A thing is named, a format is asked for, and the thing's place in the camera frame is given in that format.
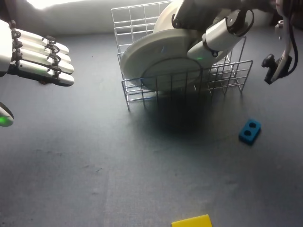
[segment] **wire dish rack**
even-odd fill
[[[153,28],[158,17],[171,2],[162,1],[111,10],[115,25],[119,63],[123,53],[130,45],[140,38],[153,33]],[[220,90],[226,95],[227,90],[231,87],[237,87],[242,92],[253,64],[253,60],[241,61],[245,43],[246,37],[243,37],[242,42],[239,42],[222,60],[209,69],[199,69],[199,77],[193,83],[189,83],[187,79],[187,75],[192,71],[178,72],[178,74],[184,73],[186,75],[182,81],[184,86],[179,89],[184,93],[185,100],[188,94],[192,93],[200,96],[202,92],[209,92],[212,96],[215,91]],[[130,109],[131,102],[143,101],[145,105],[146,100],[156,100],[158,103],[159,98],[163,96],[170,96],[172,98],[172,95],[176,92],[172,86],[175,82],[175,74],[176,72],[169,75],[170,81],[168,82],[171,83],[171,90],[168,92],[158,91],[157,81],[163,75],[126,79],[122,74],[121,84],[127,108]],[[149,82],[150,80],[154,81],[156,91],[151,91],[144,86],[144,82],[147,80]]]

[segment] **yellow sponge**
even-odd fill
[[[208,214],[206,214],[195,218],[173,222],[171,227],[212,227],[212,223]]]

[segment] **bright light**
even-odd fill
[[[49,6],[64,4],[75,1],[83,1],[83,0],[27,0],[30,4],[32,4],[36,9],[44,9]]]

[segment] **round black hole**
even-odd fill
[[[246,136],[251,136],[251,132],[248,131],[248,130],[246,130],[246,131],[244,132],[244,135],[246,135]]]
[[[251,128],[255,128],[256,126],[257,126],[257,125],[256,125],[255,123],[253,123],[253,122],[250,123],[250,127],[251,127]]]

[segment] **blue block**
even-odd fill
[[[252,145],[261,131],[261,124],[253,119],[249,119],[244,128],[239,133],[239,139],[244,143]]]

